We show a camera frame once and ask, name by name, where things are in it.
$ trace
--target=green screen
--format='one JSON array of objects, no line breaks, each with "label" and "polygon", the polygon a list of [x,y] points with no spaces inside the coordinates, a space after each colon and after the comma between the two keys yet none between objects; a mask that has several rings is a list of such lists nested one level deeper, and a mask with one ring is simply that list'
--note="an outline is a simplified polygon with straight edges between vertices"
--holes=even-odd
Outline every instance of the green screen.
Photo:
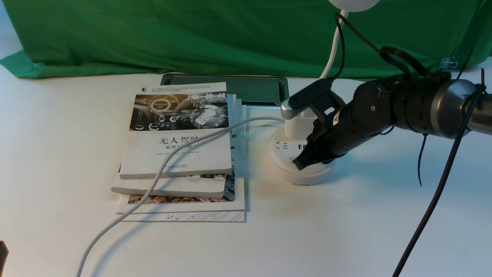
[{"label": "green screen", "polygon": [[[0,63],[19,78],[113,73],[318,77],[328,60],[328,0],[3,0],[24,50]],[[492,0],[382,0],[348,16],[378,47],[403,49],[437,70],[492,48]],[[342,77],[397,74],[344,29]],[[334,74],[340,64],[340,47]]]}]

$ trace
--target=white table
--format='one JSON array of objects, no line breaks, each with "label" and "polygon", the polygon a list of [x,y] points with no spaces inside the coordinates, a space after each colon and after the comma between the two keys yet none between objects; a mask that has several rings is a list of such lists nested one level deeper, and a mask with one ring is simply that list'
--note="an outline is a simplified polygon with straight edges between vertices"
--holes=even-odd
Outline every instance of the white table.
[{"label": "white table", "polygon": [[[3,31],[0,37],[12,32]],[[16,47],[0,43],[0,57]],[[484,64],[489,80],[491,64]],[[476,69],[463,78],[478,82]],[[33,81],[0,67],[0,240],[10,250],[5,276],[75,275],[87,244],[115,216],[118,195],[110,186],[134,95],[160,78]],[[291,93],[310,82],[290,78]],[[334,91],[348,101],[357,85],[338,80]],[[432,198],[452,141],[429,137],[422,188],[416,173],[422,136],[403,130],[350,152],[326,183],[302,187],[267,173],[265,143],[275,128],[271,122],[249,127],[246,223],[121,223],[96,244],[84,276],[390,276]],[[463,139],[401,276],[492,275],[491,141],[481,134]]]}]

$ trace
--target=white cable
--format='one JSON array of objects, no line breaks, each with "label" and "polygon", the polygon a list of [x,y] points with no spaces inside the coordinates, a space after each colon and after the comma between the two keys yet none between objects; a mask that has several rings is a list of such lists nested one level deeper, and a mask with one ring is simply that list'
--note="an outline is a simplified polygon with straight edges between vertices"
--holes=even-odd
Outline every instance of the white cable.
[{"label": "white cable", "polygon": [[92,240],[92,242],[89,244],[89,246],[87,247],[86,251],[84,252],[84,255],[82,255],[82,259],[80,261],[80,266],[79,266],[79,271],[77,272],[77,275],[76,276],[77,277],[80,277],[81,276],[82,270],[84,268],[84,264],[85,264],[85,262],[87,260],[87,256],[89,255],[89,252],[91,251],[92,247],[96,244],[96,242],[102,236],[104,236],[104,234],[106,234],[111,228],[113,228],[116,224],[120,223],[123,219],[125,219],[127,216],[129,216],[131,213],[133,213],[135,210],[137,210],[145,202],[145,200],[147,199],[147,197],[149,197],[149,195],[154,190],[155,186],[157,185],[157,182],[159,182],[160,175],[164,171],[164,168],[166,167],[167,163],[169,162],[169,160],[178,151],[180,151],[183,148],[188,147],[188,146],[190,146],[192,144],[195,144],[197,142],[203,141],[205,139],[215,138],[217,136],[220,136],[220,135],[223,135],[225,133],[228,133],[230,130],[232,130],[232,129],[236,128],[236,127],[239,127],[239,126],[241,126],[243,124],[246,124],[248,122],[255,121],[255,120],[274,120],[274,121],[280,121],[280,122],[284,122],[285,121],[282,118],[278,118],[278,117],[270,117],[270,116],[253,117],[253,118],[247,119],[245,121],[242,121],[240,123],[237,123],[237,124],[234,124],[232,126],[229,126],[229,127],[225,128],[223,130],[220,130],[220,131],[217,131],[217,132],[208,134],[206,136],[203,136],[201,138],[197,138],[195,140],[192,140],[192,141],[190,141],[188,143],[185,143],[185,144],[181,145],[180,147],[174,149],[174,151],[171,152],[171,154],[169,154],[169,156],[164,160],[164,162],[160,166],[160,169],[158,171],[158,174],[155,175],[154,183],[149,188],[149,190],[145,193],[145,195],[142,197],[142,199],[137,204],[135,204],[130,210],[128,210],[126,213],[122,214],[120,217],[118,217],[117,219],[115,219],[115,221],[111,222],[106,228],[102,229],[102,231],[99,232],[99,234],[97,234],[97,236],[95,236],[95,238]]},{"label": "white cable", "polygon": [[[348,17],[348,11],[346,10],[341,10],[340,14],[347,18]],[[340,26],[343,27],[343,21],[341,19],[338,20],[340,22]],[[326,63],[325,70],[323,70],[323,73],[321,73],[321,76],[319,77],[320,79],[326,78],[328,75],[328,72],[330,72],[330,69],[332,68],[333,61],[335,61],[335,56],[337,55],[337,47],[338,47],[338,39],[340,38],[340,32],[338,31],[338,28],[335,27],[335,35],[333,35],[333,42],[332,42],[332,51],[330,53],[330,58],[328,59],[328,62]]]}]

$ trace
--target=white book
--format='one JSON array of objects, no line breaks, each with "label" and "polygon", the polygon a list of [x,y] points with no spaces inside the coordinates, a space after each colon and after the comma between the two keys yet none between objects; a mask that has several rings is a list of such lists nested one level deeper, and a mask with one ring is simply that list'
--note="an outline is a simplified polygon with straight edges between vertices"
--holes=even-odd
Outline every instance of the white book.
[{"label": "white book", "polygon": [[167,213],[138,213],[127,216],[123,222],[244,222],[246,219],[243,210],[226,211],[188,211]]},{"label": "white book", "polygon": [[[228,127],[226,91],[225,82],[142,88],[135,97],[120,178],[154,178],[174,149]],[[230,137],[224,134],[174,155],[160,177],[227,174],[230,157]]]},{"label": "white book", "polygon": [[[230,115],[229,125],[232,125],[234,123],[236,95],[227,95],[227,102]],[[224,196],[225,175],[210,174],[161,178],[151,196],[220,199]],[[122,179],[118,173],[113,181],[111,191],[128,195],[144,195],[153,182],[153,178]]]},{"label": "white book", "polygon": [[[240,122],[246,113],[245,106],[235,110],[234,122]],[[186,213],[186,212],[210,212],[210,211],[244,211],[245,210],[245,187],[243,153],[245,152],[244,133],[245,127],[236,128],[231,132],[232,163],[234,164],[233,174],[226,178],[224,197],[222,199],[190,199],[190,198],[168,198],[151,196],[146,203],[141,205],[134,214],[153,214],[153,213]],[[122,214],[139,202],[141,196],[121,195],[117,213]],[[132,216],[128,221],[139,221],[143,216]]]}]

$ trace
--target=robotic arm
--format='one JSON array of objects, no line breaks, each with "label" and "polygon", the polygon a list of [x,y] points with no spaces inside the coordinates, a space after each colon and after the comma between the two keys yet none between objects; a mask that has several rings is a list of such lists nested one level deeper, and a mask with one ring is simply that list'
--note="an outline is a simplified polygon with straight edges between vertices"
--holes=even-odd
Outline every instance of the robotic arm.
[{"label": "robotic arm", "polygon": [[[398,75],[360,85],[345,104],[331,90],[332,82],[320,79],[282,104],[286,119],[306,106],[317,117],[306,147],[293,161],[299,170],[340,158],[391,126],[453,139],[472,94],[485,88],[451,79],[448,72],[422,78]],[[329,108],[335,111],[325,114]],[[480,96],[465,134],[470,131],[492,135],[492,95]]]}]

